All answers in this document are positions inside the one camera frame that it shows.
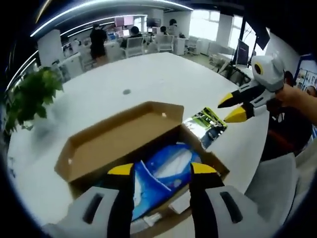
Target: green leaves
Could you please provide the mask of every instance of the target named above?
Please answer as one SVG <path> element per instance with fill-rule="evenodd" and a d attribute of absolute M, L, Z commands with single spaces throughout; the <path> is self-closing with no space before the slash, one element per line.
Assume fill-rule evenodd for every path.
<path fill-rule="evenodd" d="M 47 114 L 46 114 L 46 109 L 45 107 L 43 107 L 42 105 L 37 105 L 36 107 L 36 113 L 39 115 L 39 117 L 41 118 L 46 118 Z"/>
<path fill-rule="evenodd" d="M 46 118 L 47 113 L 43 104 L 52 104 L 57 90 L 63 90 L 62 82 L 49 67 L 29 74 L 14 89 L 11 104 L 6 107 L 7 132 L 12 132 L 17 124 L 23 125 L 25 121 L 33 120 L 35 114 Z"/>
<path fill-rule="evenodd" d="M 44 101 L 44 103 L 46 104 L 46 105 L 49 105 L 49 104 L 51 104 L 51 103 L 53 103 L 53 97 L 44 97 L 43 98 L 43 101 Z"/>

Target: computer monitor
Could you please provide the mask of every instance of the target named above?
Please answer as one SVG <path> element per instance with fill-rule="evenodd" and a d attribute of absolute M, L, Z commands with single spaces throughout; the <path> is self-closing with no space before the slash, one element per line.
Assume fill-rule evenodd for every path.
<path fill-rule="evenodd" d="M 119 37 L 123 37 L 123 31 L 118 31 Z"/>
<path fill-rule="evenodd" d="M 115 26 L 124 26 L 124 18 L 123 17 L 116 17 L 114 19 Z"/>
<path fill-rule="evenodd" d="M 114 34 L 108 34 L 108 39 L 113 41 L 115 40 L 115 35 Z"/>
<path fill-rule="evenodd" d="M 236 51 L 237 60 L 236 64 L 248 65 L 249 59 L 249 46 L 239 39 L 238 48 Z"/>
<path fill-rule="evenodd" d="M 160 24 L 159 18 L 147 18 L 147 27 L 160 27 Z"/>
<path fill-rule="evenodd" d="M 123 18 L 123 22 L 125 26 L 133 25 L 134 24 L 133 16 L 125 16 Z"/>
<path fill-rule="evenodd" d="M 123 36 L 130 36 L 129 30 L 123 30 Z"/>

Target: desk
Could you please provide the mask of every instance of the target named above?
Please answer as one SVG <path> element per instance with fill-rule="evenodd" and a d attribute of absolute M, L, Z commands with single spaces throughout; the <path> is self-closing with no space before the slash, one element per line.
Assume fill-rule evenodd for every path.
<path fill-rule="evenodd" d="M 131 72 L 140 65 L 142 73 L 133 77 Z M 131 94 L 123 95 L 125 89 Z M 183 119 L 206 106 L 224 118 L 234 107 L 218 109 L 217 105 L 236 89 L 221 75 L 170 53 L 124 59 L 79 75 L 64 84 L 64 93 L 56 95 L 52 111 L 58 124 L 49 134 L 37 137 L 34 130 L 21 128 L 12 134 L 8 157 L 15 159 L 17 194 L 40 225 L 56 223 L 72 202 L 67 183 L 54 171 L 68 137 L 150 100 L 183 105 Z M 207 149 L 230 170 L 225 185 L 242 193 L 247 190 L 260 162 L 267 126 L 268 112 L 244 123 L 232 123 Z"/>
<path fill-rule="evenodd" d="M 233 60 L 233 55 L 227 55 L 227 54 L 222 54 L 222 53 L 218 53 L 218 57 L 225 60 L 226 62 L 230 62 L 231 60 Z"/>
<path fill-rule="evenodd" d="M 236 66 L 237 69 L 239 69 L 241 71 L 242 74 L 244 74 L 246 77 L 248 77 L 249 79 L 254 79 L 253 77 L 253 72 L 252 69 L 246 67 L 246 66 Z"/>

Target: ceiling light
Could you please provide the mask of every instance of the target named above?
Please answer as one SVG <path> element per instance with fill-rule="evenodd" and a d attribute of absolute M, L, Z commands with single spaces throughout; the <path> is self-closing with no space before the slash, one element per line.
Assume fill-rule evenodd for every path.
<path fill-rule="evenodd" d="M 8 90 L 8 88 L 9 88 L 11 82 L 13 81 L 13 79 L 18 75 L 19 71 L 24 67 L 24 65 L 25 65 L 34 55 L 37 54 L 37 52 L 39 52 L 39 51 L 35 51 L 35 52 L 23 63 L 23 65 L 17 70 L 17 72 L 14 74 L 14 76 L 12 77 L 12 79 L 10 80 L 10 82 L 8 83 L 8 86 L 7 86 L 7 88 L 6 88 L 7 90 Z"/>
<path fill-rule="evenodd" d="M 98 21 L 104 21 L 104 20 L 109 20 L 109 19 L 116 18 L 116 17 L 125 17 L 125 16 L 148 16 L 148 15 L 138 14 L 138 15 L 120 15 L 120 16 L 106 17 L 106 18 L 98 19 L 98 20 L 95 20 L 95 21 L 90 21 L 90 22 L 84 23 L 82 25 L 76 26 L 76 27 L 74 27 L 72 29 L 69 29 L 68 31 L 65 31 L 65 32 L 61 33 L 61 36 L 67 34 L 68 32 L 71 32 L 71 31 L 73 31 L 73 30 L 75 30 L 77 28 L 80 28 L 82 26 L 86 26 L 86 25 L 89 25 L 89 24 L 92 24 L 92 23 L 95 23 L 95 22 L 98 22 Z"/>
<path fill-rule="evenodd" d="M 186 8 L 186 9 L 188 9 L 188 10 L 193 11 L 193 9 L 190 8 L 190 7 L 187 7 L 187 6 L 184 6 L 184 5 L 182 5 L 182 4 L 178 4 L 178 3 L 172 2 L 172 1 L 165 1 L 165 0 L 153 0 L 153 1 L 159 1 L 159 2 L 163 2 L 163 3 L 172 4 L 172 5 L 180 6 L 180 7 L 183 7 L 183 8 Z"/>
<path fill-rule="evenodd" d="M 64 11 L 62 13 L 60 13 L 59 15 L 53 17 L 52 19 L 50 19 L 49 21 L 45 22 L 43 25 L 41 25 L 39 28 L 37 28 L 31 35 L 30 37 L 33 37 L 35 36 L 39 31 L 41 31 L 44 27 L 46 27 L 47 25 L 49 25 L 50 23 L 52 23 L 53 21 L 55 21 L 56 19 L 60 18 L 61 16 L 64 16 L 72 11 L 75 11 L 75 10 L 78 10 L 80 8 L 83 8 L 83 7 L 87 7 L 87 6 L 92 6 L 92 5 L 95 5 L 95 4 L 98 4 L 98 3 L 102 3 L 102 2 L 107 2 L 107 1 L 114 1 L 114 0 L 92 0 L 92 1 L 89 1 L 89 2 L 86 2 L 86 3 L 83 3 L 83 4 L 80 4 L 78 6 L 75 6 L 67 11 Z M 193 11 L 192 8 L 190 7 L 187 7 L 187 6 L 184 6 L 184 5 L 181 5 L 181 4 L 178 4 L 178 3 L 175 3 L 175 2 L 172 2 L 172 1 L 165 1 L 165 0 L 153 0 L 153 1 L 158 1 L 158 2 L 163 2 L 163 3 L 168 3 L 168 4 L 171 4 L 171 5 L 175 5 L 175 6 L 179 6 L 179 7 L 183 7 L 185 9 L 188 9 L 188 10 L 191 10 Z"/>
<path fill-rule="evenodd" d="M 50 23 L 52 23 L 53 21 L 55 21 L 56 19 L 60 18 L 61 16 L 64 16 L 65 14 L 68 14 L 72 11 L 75 11 L 77 9 L 80 9 L 82 7 L 86 7 L 86 6 L 91 6 L 91 5 L 94 5 L 94 4 L 97 4 L 97 3 L 101 3 L 101 2 L 105 2 L 105 1 L 112 1 L 112 0 L 94 0 L 94 1 L 89 1 L 89 2 L 86 2 L 86 3 L 83 3 L 83 4 L 80 4 L 78 6 L 75 6 L 67 11 L 64 11 L 62 13 L 60 13 L 59 15 L 53 17 L 52 19 L 48 20 L 47 22 L 45 22 L 43 25 L 41 25 L 38 29 L 36 29 L 31 35 L 30 37 L 33 37 L 35 36 L 35 34 L 37 34 L 40 30 L 42 30 L 44 27 L 46 27 L 47 25 L 49 25 Z"/>
<path fill-rule="evenodd" d="M 32 59 L 32 61 L 31 62 L 29 62 L 29 64 L 27 65 L 27 66 L 25 66 L 25 68 L 21 71 L 21 73 L 20 74 L 23 74 L 24 73 L 24 71 L 35 61 L 36 59 L 34 58 L 34 59 Z M 10 84 L 11 84 L 11 82 L 12 82 L 12 80 L 13 80 L 14 78 L 12 78 L 11 79 L 11 81 L 9 82 L 9 84 L 8 84 L 8 86 L 7 86 L 7 88 L 6 88 L 6 91 L 8 90 L 8 88 L 9 88 L 9 86 L 10 86 Z M 17 86 L 19 83 L 21 82 L 21 79 L 20 80 L 18 80 L 16 83 L 15 83 L 15 85 L 14 86 Z"/>
<path fill-rule="evenodd" d="M 27 66 L 25 66 L 25 68 L 21 71 L 21 73 L 20 74 L 23 74 L 24 73 L 24 71 L 26 71 L 26 69 L 34 62 L 36 60 L 36 58 L 34 58 L 34 59 L 32 59 L 32 61 L 31 62 L 29 62 L 29 64 L 27 65 Z"/>
<path fill-rule="evenodd" d="M 75 33 L 73 33 L 73 34 L 70 34 L 70 35 L 67 36 L 67 37 L 71 37 L 71 36 L 77 35 L 78 33 L 83 32 L 83 31 L 87 31 L 87 30 L 89 30 L 89 29 L 93 29 L 93 27 L 91 26 L 91 27 L 88 27 L 88 28 L 83 29 L 83 30 L 81 30 L 81 31 L 77 31 L 77 32 L 75 32 Z"/>

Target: open cardboard box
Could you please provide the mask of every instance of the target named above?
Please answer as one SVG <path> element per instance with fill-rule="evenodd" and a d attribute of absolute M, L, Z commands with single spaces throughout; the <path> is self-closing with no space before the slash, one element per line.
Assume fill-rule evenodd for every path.
<path fill-rule="evenodd" d="M 202 163 L 214 167 L 224 179 L 229 170 L 213 153 L 206 152 L 200 140 L 182 125 L 183 111 L 180 105 L 146 102 L 102 120 L 68 139 L 55 171 L 69 183 L 76 198 L 96 184 L 111 168 L 146 161 L 163 147 L 184 142 L 199 154 Z M 149 212 L 166 214 L 168 218 L 159 222 L 161 227 L 164 227 L 164 223 L 180 222 L 190 215 L 186 211 L 173 216 L 168 207 L 187 189 L 180 189 L 171 199 Z"/>

